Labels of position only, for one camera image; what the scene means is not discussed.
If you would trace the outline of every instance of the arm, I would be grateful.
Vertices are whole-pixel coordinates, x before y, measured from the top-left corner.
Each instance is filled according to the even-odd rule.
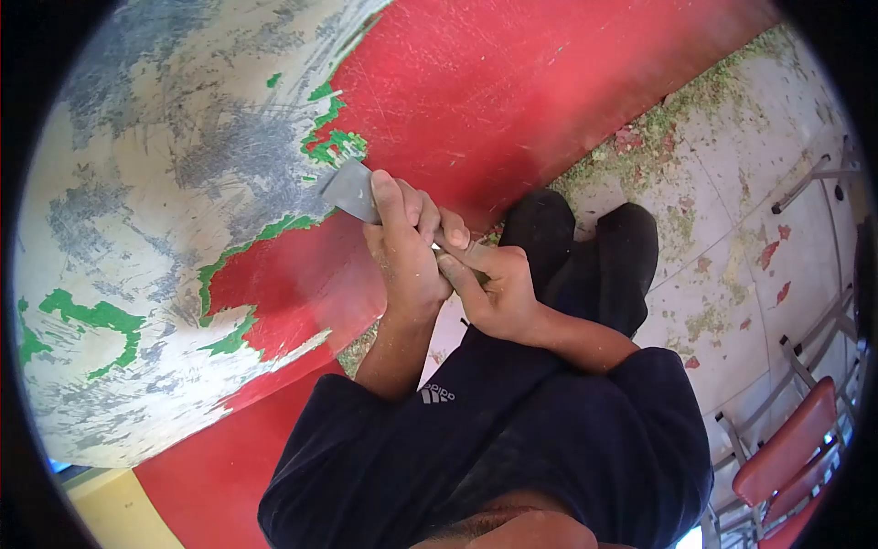
[[[464,303],[464,311],[485,334],[551,350],[583,372],[606,373],[639,349],[631,340],[596,322],[575,318],[536,300],[524,250],[471,243],[439,257],[439,268]],[[479,285],[471,269],[490,280]]]
[[[406,318],[389,307],[378,324],[378,336],[354,381],[388,401],[398,401],[417,389],[433,335],[436,313],[422,320]]]
[[[367,224],[363,234],[385,280],[387,309],[354,381],[398,401],[417,389],[436,317],[451,295],[430,248],[434,234],[441,226],[444,244],[463,250],[470,232],[459,215],[386,171],[376,170],[371,181],[381,225]]]
[[[535,337],[526,344],[548,349],[584,372],[607,373],[640,349],[612,328],[540,306]]]

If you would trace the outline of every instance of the fingernail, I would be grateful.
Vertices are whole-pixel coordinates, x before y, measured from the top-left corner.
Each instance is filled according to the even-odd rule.
[[[436,257],[436,263],[439,264],[439,268],[444,271],[445,269],[454,266],[454,259],[450,254],[442,254]]]
[[[387,185],[393,183],[393,178],[384,170],[375,170],[372,172],[372,191],[381,192],[387,188]]]

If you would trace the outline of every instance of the dirty hand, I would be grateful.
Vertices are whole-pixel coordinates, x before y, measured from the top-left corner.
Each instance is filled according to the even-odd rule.
[[[537,346],[535,326],[545,307],[534,295],[523,249],[488,248],[473,242],[465,251],[441,255],[438,263],[476,328],[491,337]],[[484,272],[490,280],[479,285],[471,269]]]
[[[470,231],[459,215],[436,207],[426,192],[384,170],[375,170],[371,183],[381,225],[367,223],[363,234],[384,276],[387,311],[411,321],[435,317],[451,295],[451,286],[439,273],[430,248],[434,233],[441,226],[444,244],[463,250],[470,243]]]

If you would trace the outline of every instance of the person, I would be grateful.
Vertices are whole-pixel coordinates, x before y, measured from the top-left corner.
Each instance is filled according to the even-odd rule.
[[[290,435],[259,505],[270,544],[673,546],[714,476],[680,357],[630,339],[652,216],[626,204],[574,242],[564,199],[537,191],[489,248],[425,192],[383,170],[371,184],[382,225],[363,231],[387,309],[355,378],[322,376]],[[419,390],[452,288],[471,324]]]

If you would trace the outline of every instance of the yellow wall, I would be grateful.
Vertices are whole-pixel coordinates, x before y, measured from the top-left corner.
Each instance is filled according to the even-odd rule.
[[[90,469],[64,483],[104,549],[182,549],[131,469]]]

